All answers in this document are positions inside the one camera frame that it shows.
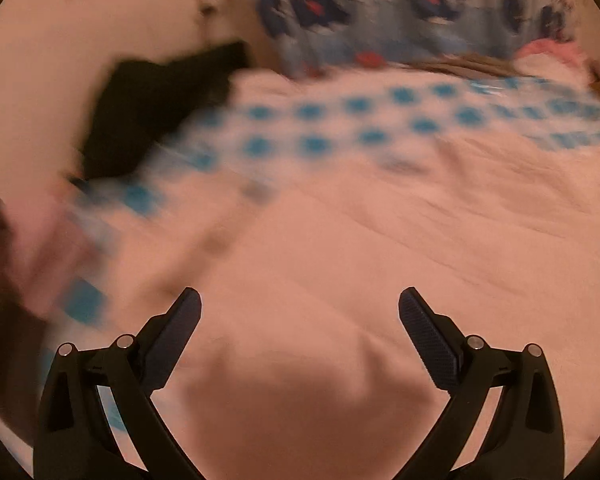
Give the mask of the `whale print curtain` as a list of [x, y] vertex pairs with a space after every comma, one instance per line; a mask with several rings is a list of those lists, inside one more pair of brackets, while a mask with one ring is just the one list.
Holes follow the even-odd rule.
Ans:
[[576, 39], [573, 0], [252, 0], [287, 75], [477, 53], [508, 60], [527, 44]]

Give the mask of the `white quilted padded coat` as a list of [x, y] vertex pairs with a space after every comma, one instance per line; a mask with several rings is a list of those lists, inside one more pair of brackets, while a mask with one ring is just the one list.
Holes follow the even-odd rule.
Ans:
[[57, 341], [110, 344], [185, 287], [202, 319], [154, 400], [211, 479], [388, 479], [444, 407], [398, 318], [417, 288], [492, 346], [545, 351], [566, 464], [600, 435], [600, 145], [440, 139], [248, 194], [181, 174], [156, 218], [108, 209], [102, 270]]

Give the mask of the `pink garment by curtain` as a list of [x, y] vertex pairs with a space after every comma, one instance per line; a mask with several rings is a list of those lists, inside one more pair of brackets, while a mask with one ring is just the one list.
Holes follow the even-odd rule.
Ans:
[[529, 76], [587, 86], [592, 82], [590, 59], [574, 41], [543, 38], [525, 44], [513, 56], [513, 66]]

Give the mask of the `blue white checkered storage bag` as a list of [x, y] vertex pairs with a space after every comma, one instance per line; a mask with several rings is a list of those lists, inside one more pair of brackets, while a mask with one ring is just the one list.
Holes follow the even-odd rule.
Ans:
[[70, 302], [84, 300], [83, 285], [102, 270], [108, 249], [102, 219], [108, 209], [156, 218], [169, 198], [169, 182], [190, 172], [237, 172], [256, 198], [340, 159], [377, 166], [420, 162], [437, 140], [472, 136], [516, 136], [544, 151], [600, 145], [600, 99], [538, 78], [350, 73], [304, 86], [272, 74], [246, 75], [232, 104], [186, 122], [136, 182], [107, 183], [79, 201], [76, 213], [102, 260], [76, 281], [44, 344], [43, 360], [60, 343], [55, 336]]

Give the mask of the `pink purple folded garment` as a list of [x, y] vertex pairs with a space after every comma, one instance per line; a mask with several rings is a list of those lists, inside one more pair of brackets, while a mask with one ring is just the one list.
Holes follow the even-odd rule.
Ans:
[[62, 298], [97, 258], [94, 240], [62, 200], [0, 197], [0, 405], [35, 402], [38, 357]]

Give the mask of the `brown grey garment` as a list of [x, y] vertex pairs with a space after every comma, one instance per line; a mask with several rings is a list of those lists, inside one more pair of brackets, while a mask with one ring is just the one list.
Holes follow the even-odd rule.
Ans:
[[465, 79], [509, 78], [523, 76], [512, 62], [477, 53], [442, 55], [406, 64], [414, 70], [447, 74]]

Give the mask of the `black jacket pile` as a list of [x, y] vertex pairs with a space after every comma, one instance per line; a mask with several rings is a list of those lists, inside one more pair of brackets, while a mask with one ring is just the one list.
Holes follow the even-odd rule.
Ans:
[[79, 148], [79, 170], [68, 181], [82, 188], [90, 181], [131, 177], [189, 116], [224, 105], [232, 91], [230, 77], [250, 66], [242, 40], [165, 63], [117, 62], [96, 96]]

